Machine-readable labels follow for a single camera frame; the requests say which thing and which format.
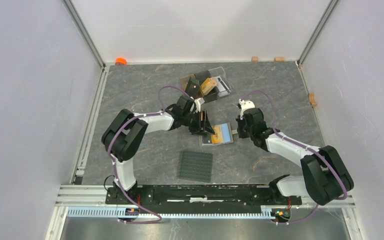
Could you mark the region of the grey blue card holder wallet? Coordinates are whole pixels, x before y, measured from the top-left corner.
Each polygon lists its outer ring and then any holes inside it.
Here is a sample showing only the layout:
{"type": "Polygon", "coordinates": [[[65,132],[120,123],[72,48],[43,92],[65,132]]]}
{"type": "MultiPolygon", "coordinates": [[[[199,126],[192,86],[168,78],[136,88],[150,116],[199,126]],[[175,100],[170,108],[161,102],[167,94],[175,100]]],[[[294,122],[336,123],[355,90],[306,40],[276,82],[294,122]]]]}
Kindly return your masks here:
{"type": "Polygon", "coordinates": [[[231,124],[223,123],[213,126],[215,134],[207,134],[205,136],[199,136],[199,145],[202,147],[218,146],[224,144],[231,144],[234,142],[233,135],[236,135],[238,131],[231,127],[231,124]]]}

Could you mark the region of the clear card stand tray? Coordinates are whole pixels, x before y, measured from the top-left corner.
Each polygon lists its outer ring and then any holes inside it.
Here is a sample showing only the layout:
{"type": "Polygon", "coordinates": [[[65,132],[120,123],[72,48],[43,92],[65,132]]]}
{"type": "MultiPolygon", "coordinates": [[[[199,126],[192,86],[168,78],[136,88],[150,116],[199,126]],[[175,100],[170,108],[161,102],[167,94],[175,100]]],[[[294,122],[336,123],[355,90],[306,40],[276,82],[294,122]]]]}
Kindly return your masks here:
{"type": "Polygon", "coordinates": [[[217,82],[218,95],[217,98],[225,98],[233,92],[233,87],[227,79],[226,72],[223,67],[216,67],[209,70],[212,77],[217,82]]]}

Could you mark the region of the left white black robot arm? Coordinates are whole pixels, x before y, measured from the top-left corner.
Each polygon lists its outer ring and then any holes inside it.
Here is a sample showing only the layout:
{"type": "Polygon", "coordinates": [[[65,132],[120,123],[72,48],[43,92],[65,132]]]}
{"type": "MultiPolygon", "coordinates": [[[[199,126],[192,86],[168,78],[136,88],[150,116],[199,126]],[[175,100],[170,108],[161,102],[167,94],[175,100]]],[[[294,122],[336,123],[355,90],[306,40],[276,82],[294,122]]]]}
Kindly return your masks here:
{"type": "Polygon", "coordinates": [[[121,110],[101,137],[114,169],[114,187],[125,204],[137,198],[137,179],[134,175],[133,157],[144,136],[159,131],[172,131],[187,127],[195,136],[215,134],[206,110],[198,101],[182,95],[167,108],[151,113],[134,113],[121,110]]]}

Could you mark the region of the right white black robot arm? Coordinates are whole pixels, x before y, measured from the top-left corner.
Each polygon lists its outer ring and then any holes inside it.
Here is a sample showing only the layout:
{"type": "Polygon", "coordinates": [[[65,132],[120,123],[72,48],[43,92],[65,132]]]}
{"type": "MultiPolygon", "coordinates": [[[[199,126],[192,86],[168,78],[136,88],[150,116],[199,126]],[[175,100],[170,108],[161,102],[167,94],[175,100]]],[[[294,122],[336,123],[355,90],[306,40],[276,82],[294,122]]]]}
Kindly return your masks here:
{"type": "Polygon", "coordinates": [[[268,127],[262,110],[256,107],[241,109],[235,120],[239,138],[249,138],[256,147],[289,160],[302,171],[300,176],[287,174],[270,182],[268,196],[273,203],[282,204],[296,196],[310,197],[324,206],[345,198],[354,188],[354,181],[333,146],[312,146],[287,137],[268,127]]]}

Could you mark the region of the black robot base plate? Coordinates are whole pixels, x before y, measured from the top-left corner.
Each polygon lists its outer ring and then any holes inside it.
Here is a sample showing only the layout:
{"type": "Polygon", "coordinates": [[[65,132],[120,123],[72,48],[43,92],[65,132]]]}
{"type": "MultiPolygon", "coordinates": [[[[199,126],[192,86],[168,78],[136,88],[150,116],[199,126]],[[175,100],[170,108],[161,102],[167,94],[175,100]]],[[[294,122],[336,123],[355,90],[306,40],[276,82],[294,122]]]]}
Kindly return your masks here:
{"type": "Polygon", "coordinates": [[[162,214],[257,214],[262,206],[300,206],[299,196],[282,196],[267,184],[194,184],[134,186],[128,196],[162,214]]]}

